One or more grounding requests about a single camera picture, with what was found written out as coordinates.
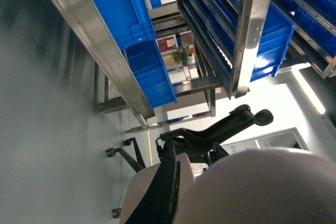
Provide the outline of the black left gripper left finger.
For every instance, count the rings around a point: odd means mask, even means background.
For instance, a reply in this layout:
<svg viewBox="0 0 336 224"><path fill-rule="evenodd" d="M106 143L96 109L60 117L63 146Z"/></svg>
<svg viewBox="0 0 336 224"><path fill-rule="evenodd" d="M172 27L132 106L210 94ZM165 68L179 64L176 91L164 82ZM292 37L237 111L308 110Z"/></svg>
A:
<svg viewBox="0 0 336 224"><path fill-rule="evenodd" d="M152 182L126 223L172 223L180 189L181 162L168 144Z"/></svg>

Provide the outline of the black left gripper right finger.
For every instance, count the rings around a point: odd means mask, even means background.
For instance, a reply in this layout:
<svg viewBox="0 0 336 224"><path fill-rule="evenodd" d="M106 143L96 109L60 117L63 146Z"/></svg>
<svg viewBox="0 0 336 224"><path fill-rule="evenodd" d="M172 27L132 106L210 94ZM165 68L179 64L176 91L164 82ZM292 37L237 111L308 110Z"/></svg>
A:
<svg viewBox="0 0 336 224"><path fill-rule="evenodd" d="M229 156L229 153L217 142L213 142L213 150L209 152L209 166Z"/></svg>

